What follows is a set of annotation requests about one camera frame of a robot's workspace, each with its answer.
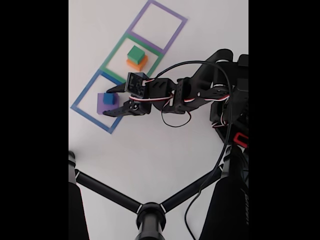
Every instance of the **tripod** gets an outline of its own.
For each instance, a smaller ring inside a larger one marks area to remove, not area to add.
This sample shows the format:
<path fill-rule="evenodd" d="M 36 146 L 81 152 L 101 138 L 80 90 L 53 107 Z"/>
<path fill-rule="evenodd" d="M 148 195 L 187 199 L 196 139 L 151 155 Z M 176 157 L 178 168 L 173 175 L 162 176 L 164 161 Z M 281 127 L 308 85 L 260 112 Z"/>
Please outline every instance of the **tripod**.
<path fill-rule="evenodd" d="M 246 235 L 249 229 L 249 189 L 243 181 L 243 170 L 249 167 L 248 159 L 248 152 L 243 153 L 233 144 L 226 151 L 224 164 L 221 164 L 215 172 L 208 172 L 162 203 L 142 204 L 75 169 L 76 157 L 69 151 L 69 240 L 89 239 L 81 193 L 76 183 L 137 214 L 136 225 L 139 232 L 135 240 L 165 240 L 162 231 L 166 226 L 166 214 L 198 193 L 205 181 L 202 189 L 220 180 L 214 190 L 200 239 L 210 235 L 204 232 L 206 229 L 206 231 L 212 229 L 212 224 L 216 222 L 219 222 L 217 226 L 234 225 L 241 234 Z M 226 233 L 222 229 L 220 226 L 217 227 L 217 231 L 221 231 L 221 236 L 225 236 Z"/>

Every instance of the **blue tape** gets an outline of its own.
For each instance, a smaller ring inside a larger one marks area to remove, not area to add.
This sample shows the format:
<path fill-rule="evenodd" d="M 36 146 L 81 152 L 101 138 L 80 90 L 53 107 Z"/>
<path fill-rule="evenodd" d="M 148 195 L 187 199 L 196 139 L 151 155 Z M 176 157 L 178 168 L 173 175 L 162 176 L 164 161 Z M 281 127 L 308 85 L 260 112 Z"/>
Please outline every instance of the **blue tape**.
<path fill-rule="evenodd" d="M 76 111 L 78 114 L 80 114 L 81 116 L 85 117 L 86 119 L 88 119 L 89 121 L 91 121 L 92 123 L 94 123 L 95 125 L 99 126 L 100 128 L 106 130 L 108 133 L 112 134 L 113 131 L 116 129 L 117 125 L 120 123 L 122 116 L 119 116 L 116 118 L 116 120 L 113 122 L 111 127 L 106 126 L 105 124 L 103 124 L 102 122 L 98 121 L 97 119 L 95 119 L 94 117 L 90 116 L 89 114 L 87 114 L 86 112 L 82 111 L 80 108 L 78 108 L 78 104 L 81 102 L 81 100 L 84 98 L 84 96 L 86 95 L 86 93 L 88 92 L 88 90 L 91 88 L 92 84 L 94 84 L 94 82 L 96 81 L 96 79 L 99 76 L 103 76 L 105 77 L 107 80 L 110 80 L 111 82 L 113 82 L 116 85 L 121 85 L 123 84 L 122 82 L 118 81 L 117 79 L 115 79 L 114 77 L 110 76 L 109 74 L 105 73 L 102 70 L 98 70 L 96 71 L 96 73 L 93 75 L 93 77 L 91 78 L 91 80 L 88 82 L 88 84 L 85 86 L 85 88 L 82 90 L 82 92 L 80 93 L 80 95 L 76 98 L 76 100 L 74 101 L 74 103 L 71 106 L 71 109 Z"/>

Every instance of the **green tape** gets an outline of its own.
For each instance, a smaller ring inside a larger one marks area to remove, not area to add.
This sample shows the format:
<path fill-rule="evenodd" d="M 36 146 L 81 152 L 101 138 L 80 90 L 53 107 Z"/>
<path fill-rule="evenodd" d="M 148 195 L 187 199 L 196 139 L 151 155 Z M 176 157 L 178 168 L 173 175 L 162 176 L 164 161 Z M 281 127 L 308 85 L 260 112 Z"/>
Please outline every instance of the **green tape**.
<path fill-rule="evenodd" d="M 129 33 L 125 33 L 120 40 L 118 41 L 118 43 L 115 45 L 115 47 L 112 49 L 112 51 L 110 52 L 110 54 L 106 57 L 106 59 L 104 60 L 103 64 L 100 66 L 100 70 L 105 72 L 106 74 L 109 74 L 111 77 L 117 79 L 119 82 L 121 83 L 125 83 L 127 80 L 124 79 L 123 77 L 119 76 L 118 74 L 116 74 L 115 72 L 111 71 L 110 69 L 108 69 L 106 66 L 108 65 L 108 63 L 110 62 L 110 60 L 114 57 L 114 55 L 116 54 L 116 52 L 119 50 L 120 46 L 124 43 L 125 39 L 128 38 L 130 40 L 132 40 L 133 42 L 139 44 L 140 46 L 144 47 L 145 49 L 147 49 L 148 51 L 150 51 L 151 53 L 155 54 L 158 56 L 158 58 L 156 59 L 156 61 L 154 62 L 154 64 L 152 65 L 151 69 L 148 71 L 148 73 L 146 74 L 148 77 L 150 77 L 152 75 L 152 73 L 155 71 L 155 69 L 157 68 L 157 66 L 159 65 L 160 61 L 162 60 L 162 58 L 164 57 L 164 55 L 162 53 L 160 53 L 159 51 L 155 50 L 154 48 L 150 47 L 149 45 L 145 44 L 144 42 L 136 39 L 134 36 L 131 36 Z"/>

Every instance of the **blue cube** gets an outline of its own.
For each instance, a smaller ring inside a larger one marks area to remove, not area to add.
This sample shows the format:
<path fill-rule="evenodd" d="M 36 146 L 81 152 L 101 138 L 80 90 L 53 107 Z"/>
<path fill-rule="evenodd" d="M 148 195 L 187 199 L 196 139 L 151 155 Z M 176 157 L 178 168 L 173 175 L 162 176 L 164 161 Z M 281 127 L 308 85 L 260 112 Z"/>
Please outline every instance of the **blue cube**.
<path fill-rule="evenodd" d="M 115 95 L 114 93 L 104 93 L 103 94 L 103 103 L 108 104 L 108 105 L 113 105 L 115 104 Z"/>

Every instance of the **green cube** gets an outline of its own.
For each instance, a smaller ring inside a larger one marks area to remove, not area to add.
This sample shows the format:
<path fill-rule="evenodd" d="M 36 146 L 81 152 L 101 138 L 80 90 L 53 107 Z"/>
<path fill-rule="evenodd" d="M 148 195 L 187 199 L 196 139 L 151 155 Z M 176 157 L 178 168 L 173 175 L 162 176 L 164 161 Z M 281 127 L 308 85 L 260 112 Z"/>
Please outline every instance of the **green cube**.
<path fill-rule="evenodd" d="M 133 46 L 133 48 L 128 53 L 128 59 L 135 64 L 139 64 L 142 61 L 142 59 L 144 59 L 144 57 L 145 52 L 137 46 Z"/>

